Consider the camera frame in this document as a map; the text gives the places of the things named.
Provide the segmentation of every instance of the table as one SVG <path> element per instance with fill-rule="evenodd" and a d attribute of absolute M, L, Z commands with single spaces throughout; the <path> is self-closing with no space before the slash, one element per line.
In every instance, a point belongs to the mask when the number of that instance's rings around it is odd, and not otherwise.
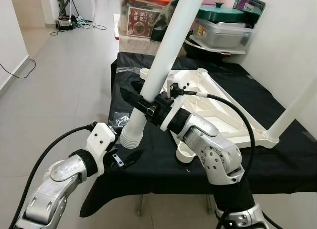
<path fill-rule="evenodd" d="M 140 80 L 139 68 L 150 68 L 154 56 L 119 53 L 112 71 L 112 100 L 109 120 L 116 113 L 131 113 L 132 107 L 121 98 L 119 88 L 133 90 L 130 82 Z M 238 64 L 203 62 L 177 58 L 173 69 L 205 68 L 209 75 L 241 104 L 263 127 L 268 129 L 284 111 L 271 93 Z M 133 150 L 117 145 L 118 155 L 128 156 Z M 89 192 L 80 216 L 87 217 L 113 198 L 147 193 L 212 194 L 205 170 L 198 159 L 183 165 L 175 160 L 176 146 L 168 132 L 147 123 L 138 149 L 145 149 L 141 159 L 124 172 L 100 176 Z M 249 157 L 241 149 L 242 165 Z M 294 121 L 281 135 L 273 149 L 257 147 L 249 176 L 254 194 L 317 192 L 317 143 Z"/>

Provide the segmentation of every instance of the white wall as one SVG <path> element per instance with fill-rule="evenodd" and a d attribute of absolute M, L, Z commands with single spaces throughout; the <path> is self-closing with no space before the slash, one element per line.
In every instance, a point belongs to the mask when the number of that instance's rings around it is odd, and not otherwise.
<path fill-rule="evenodd" d="M 262 0 L 247 55 L 234 59 L 286 108 L 317 76 L 317 0 Z M 226 0 L 232 6 L 234 0 Z M 317 139 L 317 98 L 297 118 Z"/>
<path fill-rule="evenodd" d="M 21 30 L 14 12 L 11 0 L 0 0 L 2 23 L 0 28 L 0 63 L 11 73 L 28 57 Z M 10 75 L 0 67 L 0 89 L 7 82 Z"/>
<path fill-rule="evenodd" d="M 57 0 L 41 0 L 44 21 L 46 24 L 55 24 L 58 18 L 59 6 Z"/>
<path fill-rule="evenodd" d="M 41 0 L 12 0 L 20 27 L 44 28 Z"/>

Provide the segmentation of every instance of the plastic storage box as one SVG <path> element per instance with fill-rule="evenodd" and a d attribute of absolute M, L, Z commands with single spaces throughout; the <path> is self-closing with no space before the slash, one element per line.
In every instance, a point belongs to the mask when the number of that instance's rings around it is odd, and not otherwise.
<path fill-rule="evenodd" d="M 225 25 L 215 24 L 203 19 L 196 18 L 194 31 L 190 38 L 204 48 L 217 48 L 223 51 L 245 51 L 254 29 L 239 27 L 239 23 Z"/>
<path fill-rule="evenodd" d="M 149 38 L 153 25 L 172 0 L 120 0 L 121 35 Z"/>

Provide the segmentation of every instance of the product label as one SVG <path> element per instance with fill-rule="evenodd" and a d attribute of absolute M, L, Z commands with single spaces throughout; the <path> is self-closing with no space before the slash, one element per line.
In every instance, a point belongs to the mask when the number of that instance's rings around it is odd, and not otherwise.
<path fill-rule="evenodd" d="M 129 7 L 127 35 L 150 38 L 158 11 Z"/>
<path fill-rule="evenodd" d="M 252 6 L 251 4 L 249 4 L 247 2 L 244 4 L 243 10 L 248 11 L 248 12 L 253 12 L 253 9 L 254 9 L 254 6 Z"/>
<path fill-rule="evenodd" d="M 199 25 L 199 28 L 198 28 L 198 35 L 201 35 L 203 36 L 205 33 L 205 28 L 202 26 L 202 25 Z"/>

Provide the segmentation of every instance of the green lid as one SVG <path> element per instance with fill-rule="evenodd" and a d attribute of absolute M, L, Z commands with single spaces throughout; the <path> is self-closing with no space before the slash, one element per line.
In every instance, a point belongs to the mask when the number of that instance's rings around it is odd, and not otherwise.
<path fill-rule="evenodd" d="M 216 6 L 202 5 L 197 13 L 197 18 L 205 19 L 210 22 L 243 22 L 244 12 L 234 9 L 221 7 L 221 2 L 216 2 Z"/>

